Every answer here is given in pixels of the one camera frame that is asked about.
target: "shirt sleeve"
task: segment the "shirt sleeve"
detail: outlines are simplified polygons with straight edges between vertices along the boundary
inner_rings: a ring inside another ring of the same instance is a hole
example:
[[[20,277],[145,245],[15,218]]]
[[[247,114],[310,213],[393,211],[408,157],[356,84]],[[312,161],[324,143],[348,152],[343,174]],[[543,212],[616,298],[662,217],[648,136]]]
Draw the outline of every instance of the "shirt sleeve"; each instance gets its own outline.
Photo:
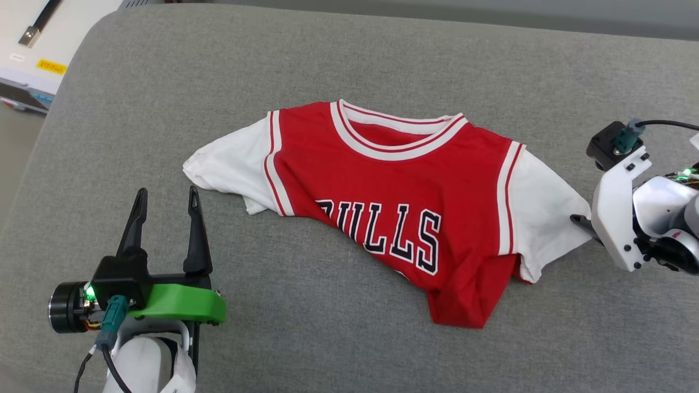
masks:
[[[271,149],[268,115],[197,150],[182,170],[200,188],[242,195],[251,215],[266,209],[280,213],[265,170]]]
[[[522,149],[507,187],[508,253],[520,254],[519,275],[536,283],[547,264],[590,240],[570,215],[590,217],[588,203],[546,164]]]

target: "green bracket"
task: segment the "green bracket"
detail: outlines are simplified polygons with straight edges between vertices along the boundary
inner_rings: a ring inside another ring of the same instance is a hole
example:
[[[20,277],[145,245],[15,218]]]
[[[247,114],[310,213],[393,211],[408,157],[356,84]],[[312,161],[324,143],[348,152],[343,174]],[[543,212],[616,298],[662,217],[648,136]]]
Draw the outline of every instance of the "green bracket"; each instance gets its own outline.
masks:
[[[153,317],[196,322],[226,322],[226,301],[216,292],[180,284],[156,284],[143,310],[131,317]]]

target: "basketball jersey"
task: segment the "basketball jersey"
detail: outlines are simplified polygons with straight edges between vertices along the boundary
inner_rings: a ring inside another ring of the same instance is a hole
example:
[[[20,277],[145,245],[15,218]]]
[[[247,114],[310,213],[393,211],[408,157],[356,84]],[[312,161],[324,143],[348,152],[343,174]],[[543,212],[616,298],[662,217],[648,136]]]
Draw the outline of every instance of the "basketball jersey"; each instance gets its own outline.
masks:
[[[417,120],[343,100],[274,110],[197,150],[199,187],[338,228],[422,288],[439,324],[483,327],[514,275],[589,236],[587,202],[525,145],[463,116]]]

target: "neckline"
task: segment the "neckline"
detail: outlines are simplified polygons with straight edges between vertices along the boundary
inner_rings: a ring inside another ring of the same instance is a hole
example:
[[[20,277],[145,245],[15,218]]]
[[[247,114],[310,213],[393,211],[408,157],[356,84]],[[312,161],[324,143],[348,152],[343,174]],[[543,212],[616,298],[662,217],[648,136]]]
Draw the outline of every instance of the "neckline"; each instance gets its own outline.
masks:
[[[348,147],[367,157],[384,161],[402,161],[425,155],[444,145],[468,123],[463,113],[435,119],[409,119],[361,108],[343,99],[330,103],[330,109],[335,130]],[[427,137],[405,145],[380,145],[359,134],[350,120]]]

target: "gray tablecloth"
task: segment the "gray tablecloth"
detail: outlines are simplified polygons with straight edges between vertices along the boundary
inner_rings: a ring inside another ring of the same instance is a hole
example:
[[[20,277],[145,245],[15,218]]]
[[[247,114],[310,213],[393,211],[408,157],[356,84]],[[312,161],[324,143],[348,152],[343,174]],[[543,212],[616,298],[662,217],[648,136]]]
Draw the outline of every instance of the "gray tablecloth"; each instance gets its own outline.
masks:
[[[528,144],[583,197],[584,150],[613,120],[699,122],[699,45],[237,6],[109,15],[71,63],[0,239],[0,371],[68,392],[91,334],[59,336],[46,301],[113,254],[147,187],[152,273],[177,272],[182,163],[269,109],[344,98],[406,117],[463,111]],[[649,127],[650,173],[696,161],[689,131]],[[696,392],[699,282],[614,267],[589,242],[512,283],[484,330],[438,326],[426,297],[342,233],[202,192],[229,321],[201,332],[202,392]],[[99,358],[84,391],[104,380]]]

